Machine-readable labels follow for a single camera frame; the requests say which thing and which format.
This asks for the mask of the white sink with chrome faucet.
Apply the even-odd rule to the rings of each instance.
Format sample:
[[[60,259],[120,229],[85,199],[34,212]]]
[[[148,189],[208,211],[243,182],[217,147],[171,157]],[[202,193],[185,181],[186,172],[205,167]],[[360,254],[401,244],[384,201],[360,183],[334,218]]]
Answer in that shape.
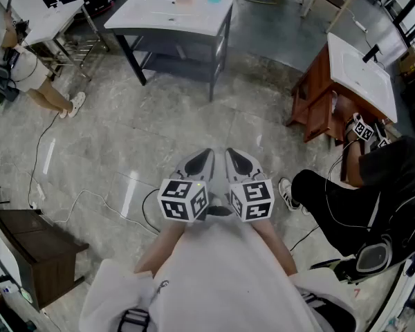
[[[8,0],[0,0],[3,6]],[[28,43],[34,44],[54,39],[65,24],[82,9],[84,0],[77,0],[47,7],[43,0],[12,0],[12,11],[24,21],[29,21]]]

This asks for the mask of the person's left forearm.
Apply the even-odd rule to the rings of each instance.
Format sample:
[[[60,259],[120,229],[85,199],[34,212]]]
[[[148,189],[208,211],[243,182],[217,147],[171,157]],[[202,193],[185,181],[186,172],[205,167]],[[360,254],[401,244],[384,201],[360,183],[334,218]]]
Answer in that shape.
[[[178,240],[183,235],[186,223],[181,221],[169,221],[160,231],[154,242],[137,262],[134,272],[151,272],[153,276],[171,256]]]

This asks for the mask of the brown wooden vanity cabinet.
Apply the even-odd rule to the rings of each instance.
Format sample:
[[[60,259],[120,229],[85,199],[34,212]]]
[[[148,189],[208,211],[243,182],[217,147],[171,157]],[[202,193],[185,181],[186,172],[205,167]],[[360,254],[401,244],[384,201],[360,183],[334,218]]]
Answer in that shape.
[[[345,124],[354,113],[359,113],[368,122],[391,122],[366,100],[331,79],[327,45],[291,89],[291,95],[293,107],[286,126],[304,125],[304,142],[324,133],[335,140],[335,145],[341,145]]]

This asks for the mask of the person's white garment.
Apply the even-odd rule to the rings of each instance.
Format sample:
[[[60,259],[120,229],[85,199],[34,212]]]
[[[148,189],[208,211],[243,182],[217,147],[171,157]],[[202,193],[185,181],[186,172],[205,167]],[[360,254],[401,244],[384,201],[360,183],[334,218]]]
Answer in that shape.
[[[156,294],[158,285],[169,284]],[[259,234],[233,215],[186,223],[155,276],[102,261],[80,332],[356,332],[332,270],[288,276]]]

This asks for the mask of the person's right forearm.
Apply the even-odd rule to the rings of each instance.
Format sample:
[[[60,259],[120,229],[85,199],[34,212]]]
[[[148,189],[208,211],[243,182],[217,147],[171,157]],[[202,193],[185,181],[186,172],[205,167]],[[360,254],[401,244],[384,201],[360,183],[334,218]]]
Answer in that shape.
[[[251,226],[266,243],[280,266],[284,269],[284,272],[288,276],[296,274],[297,266],[295,265],[291,252],[275,232],[274,226],[270,220],[263,219],[252,221]]]

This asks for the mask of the metal rack sink stand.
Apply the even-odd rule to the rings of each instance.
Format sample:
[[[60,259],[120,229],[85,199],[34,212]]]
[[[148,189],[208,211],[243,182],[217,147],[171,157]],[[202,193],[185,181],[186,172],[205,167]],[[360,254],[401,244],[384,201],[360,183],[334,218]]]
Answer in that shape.
[[[91,27],[94,38],[80,41],[69,40],[65,32],[80,12]],[[45,42],[54,43],[59,52],[51,59],[53,66],[73,66],[86,80],[91,80],[91,77],[84,72],[83,67],[91,52],[97,46],[103,47],[106,52],[110,51],[109,45],[87,12],[84,0],[72,1],[60,8],[49,8],[48,12],[30,30],[24,42],[28,46]]]

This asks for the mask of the white sink on wooden vanity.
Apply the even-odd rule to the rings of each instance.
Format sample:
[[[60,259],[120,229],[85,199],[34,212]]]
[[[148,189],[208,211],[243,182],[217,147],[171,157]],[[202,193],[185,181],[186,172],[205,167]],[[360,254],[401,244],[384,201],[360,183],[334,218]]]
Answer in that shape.
[[[364,55],[338,36],[327,35],[330,76],[334,82],[360,96],[380,112],[379,118],[398,121],[389,74],[375,62],[364,62]]]

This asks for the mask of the white ceramic sink basin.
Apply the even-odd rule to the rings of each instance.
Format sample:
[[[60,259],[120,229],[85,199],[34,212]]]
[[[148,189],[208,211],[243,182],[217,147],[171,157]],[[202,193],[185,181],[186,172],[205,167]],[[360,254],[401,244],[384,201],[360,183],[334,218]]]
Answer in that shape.
[[[193,0],[189,5],[175,0],[127,0],[104,24],[115,29],[178,30],[202,35],[216,35],[228,15],[233,0],[210,3]]]

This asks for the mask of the short black faucet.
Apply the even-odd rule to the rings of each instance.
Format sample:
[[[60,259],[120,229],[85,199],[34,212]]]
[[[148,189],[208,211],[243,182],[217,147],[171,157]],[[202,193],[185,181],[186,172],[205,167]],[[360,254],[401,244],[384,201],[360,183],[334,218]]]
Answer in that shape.
[[[376,59],[376,54],[380,51],[380,48],[377,44],[375,44],[367,54],[362,57],[362,61],[367,63],[370,59]]]

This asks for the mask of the white table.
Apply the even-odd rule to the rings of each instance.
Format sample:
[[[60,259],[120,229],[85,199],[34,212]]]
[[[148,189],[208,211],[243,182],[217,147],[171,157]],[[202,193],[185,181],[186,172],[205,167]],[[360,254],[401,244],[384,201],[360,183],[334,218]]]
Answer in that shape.
[[[110,31],[142,85],[147,83],[143,72],[150,70],[207,82],[213,89],[225,66],[231,16],[232,6],[214,36],[145,28]]]

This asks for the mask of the person's black white shoe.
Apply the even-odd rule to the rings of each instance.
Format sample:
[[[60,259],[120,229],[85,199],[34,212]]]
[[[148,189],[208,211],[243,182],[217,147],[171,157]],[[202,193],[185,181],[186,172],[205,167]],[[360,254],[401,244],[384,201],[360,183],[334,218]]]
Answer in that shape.
[[[231,210],[222,204],[219,197],[213,195],[210,199],[210,204],[207,209],[207,215],[211,216],[229,216],[232,214]]]

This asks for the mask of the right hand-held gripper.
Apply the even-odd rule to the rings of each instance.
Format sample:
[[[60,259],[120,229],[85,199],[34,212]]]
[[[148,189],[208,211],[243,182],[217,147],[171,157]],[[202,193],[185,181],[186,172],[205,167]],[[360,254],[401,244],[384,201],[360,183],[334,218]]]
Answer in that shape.
[[[250,154],[227,148],[226,176],[229,204],[242,222],[269,219],[275,203],[272,181],[263,173],[259,161]]]

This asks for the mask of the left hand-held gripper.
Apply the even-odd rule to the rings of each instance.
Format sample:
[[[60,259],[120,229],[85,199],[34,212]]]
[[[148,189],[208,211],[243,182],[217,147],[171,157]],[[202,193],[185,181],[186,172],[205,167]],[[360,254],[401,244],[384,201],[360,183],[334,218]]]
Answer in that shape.
[[[182,159],[158,191],[158,204],[165,219],[194,222],[206,213],[215,153],[206,148]]]

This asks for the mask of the dark brown cabinet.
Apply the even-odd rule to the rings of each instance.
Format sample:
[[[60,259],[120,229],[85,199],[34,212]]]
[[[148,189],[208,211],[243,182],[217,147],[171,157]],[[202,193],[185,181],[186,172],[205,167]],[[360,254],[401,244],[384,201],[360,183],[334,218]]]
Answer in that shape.
[[[75,263],[88,248],[45,221],[40,210],[0,210],[0,280],[16,284],[36,311],[84,282],[75,276]]]

